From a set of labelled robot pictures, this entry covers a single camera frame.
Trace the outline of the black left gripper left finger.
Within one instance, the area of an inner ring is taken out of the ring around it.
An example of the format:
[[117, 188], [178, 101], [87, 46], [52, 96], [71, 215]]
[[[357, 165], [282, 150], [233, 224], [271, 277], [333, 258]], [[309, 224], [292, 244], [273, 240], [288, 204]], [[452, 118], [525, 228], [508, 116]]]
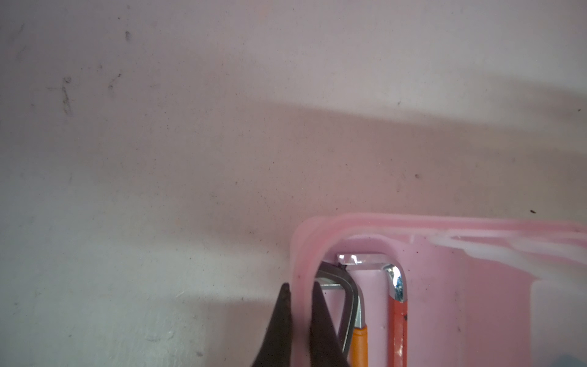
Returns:
[[291, 293], [282, 284], [264, 339], [252, 367], [289, 367], [293, 340]]

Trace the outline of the orange handled hex key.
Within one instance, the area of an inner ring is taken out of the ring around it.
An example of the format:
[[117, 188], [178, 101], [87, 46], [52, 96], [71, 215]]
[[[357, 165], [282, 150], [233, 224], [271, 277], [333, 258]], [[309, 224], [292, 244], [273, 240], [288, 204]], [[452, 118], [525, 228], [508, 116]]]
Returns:
[[[338, 331], [339, 321], [342, 314], [344, 292], [324, 291], [323, 293], [327, 299], [331, 314], [334, 317], [336, 331]], [[347, 360], [351, 366], [368, 366], [368, 326], [366, 322], [365, 300], [360, 287], [359, 295], [361, 296], [359, 314], [356, 318], [353, 341]]]

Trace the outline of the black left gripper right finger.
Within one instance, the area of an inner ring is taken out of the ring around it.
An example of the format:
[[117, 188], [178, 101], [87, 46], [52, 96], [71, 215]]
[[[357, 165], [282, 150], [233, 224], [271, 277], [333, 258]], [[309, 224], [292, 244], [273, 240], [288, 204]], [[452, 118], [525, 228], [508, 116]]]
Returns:
[[349, 367], [318, 282], [313, 285], [312, 302], [309, 337], [310, 365], [312, 367]]

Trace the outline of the pink plastic tool box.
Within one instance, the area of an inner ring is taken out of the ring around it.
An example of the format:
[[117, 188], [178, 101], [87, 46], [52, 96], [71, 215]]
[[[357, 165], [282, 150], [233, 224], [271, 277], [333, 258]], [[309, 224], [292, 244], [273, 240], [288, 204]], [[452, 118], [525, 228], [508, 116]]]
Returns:
[[339, 253], [400, 269], [409, 366], [586, 363], [586, 227], [536, 220], [351, 213], [314, 217], [290, 248], [292, 363], [310, 363], [313, 279]]

